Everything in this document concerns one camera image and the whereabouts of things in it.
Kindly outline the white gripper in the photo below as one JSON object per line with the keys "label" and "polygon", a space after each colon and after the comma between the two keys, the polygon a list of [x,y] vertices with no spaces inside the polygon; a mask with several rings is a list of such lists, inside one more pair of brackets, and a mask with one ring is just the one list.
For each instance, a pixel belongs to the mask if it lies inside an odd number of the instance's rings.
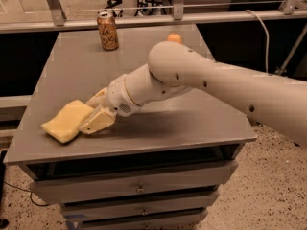
{"label": "white gripper", "polygon": [[124,74],[113,80],[107,88],[101,89],[86,102],[95,110],[79,126],[81,133],[95,133],[113,125],[117,114],[129,117],[140,110],[140,106],[134,103],[128,94],[126,76]]}

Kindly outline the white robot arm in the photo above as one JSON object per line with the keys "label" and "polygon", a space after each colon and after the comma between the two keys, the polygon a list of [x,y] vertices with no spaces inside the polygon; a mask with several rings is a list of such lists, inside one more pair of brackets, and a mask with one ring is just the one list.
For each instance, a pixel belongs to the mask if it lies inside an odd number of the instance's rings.
{"label": "white robot arm", "polygon": [[204,91],[307,146],[307,82],[220,63],[183,44],[163,41],[152,47],[147,63],[113,80],[87,104],[94,111],[79,126],[91,134],[128,117],[141,106],[165,100],[186,88]]}

